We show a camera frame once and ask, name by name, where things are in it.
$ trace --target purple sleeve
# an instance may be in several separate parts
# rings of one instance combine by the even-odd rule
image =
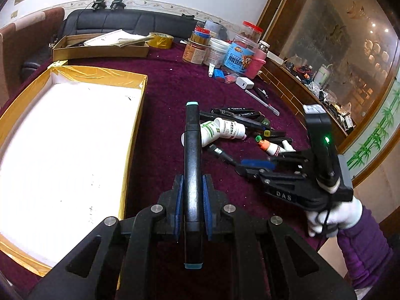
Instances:
[[[337,234],[337,244],[354,289],[371,287],[393,255],[371,211],[362,207],[359,222]]]

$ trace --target roll of tape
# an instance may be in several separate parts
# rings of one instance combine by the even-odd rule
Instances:
[[[168,50],[173,45],[174,38],[170,35],[163,33],[149,33],[149,35],[153,35],[154,38],[147,42],[147,45],[155,48],[161,48],[163,50]]]

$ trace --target white box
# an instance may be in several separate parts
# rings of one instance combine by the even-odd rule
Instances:
[[[238,77],[236,79],[236,84],[242,89],[251,89],[254,87],[254,82],[246,77]]]

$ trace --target red lid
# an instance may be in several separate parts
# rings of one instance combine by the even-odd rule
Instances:
[[[263,32],[262,28],[257,27],[256,25],[253,25],[251,22],[244,21],[243,25],[245,25],[246,27],[250,27],[251,29],[255,30],[256,32],[259,32],[259,33]]]
[[[210,31],[208,29],[204,29],[204,28],[201,28],[201,27],[196,27],[195,30],[200,32],[200,33],[203,33],[203,34],[209,34],[210,33]]]

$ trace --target metal cap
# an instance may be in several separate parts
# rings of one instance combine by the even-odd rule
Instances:
[[[159,213],[163,210],[163,206],[160,204],[154,204],[151,208],[150,208],[151,212],[154,213]]]
[[[114,218],[113,216],[106,217],[105,220],[104,220],[104,224],[106,226],[109,226],[109,227],[111,227],[114,224],[116,224],[116,222],[117,222],[117,219]]]
[[[271,223],[275,224],[276,226],[282,224],[282,222],[283,222],[283,220],[280,216],[275,215],[271,218]]]
[[[225,212],[232,213],[232,212],[235,212],[235,211],[236,211],[236,207],[235,207],[235,205],[232,205],[232,204],[226,204],[226,205],[223,207],[223,210],[224,210]]]

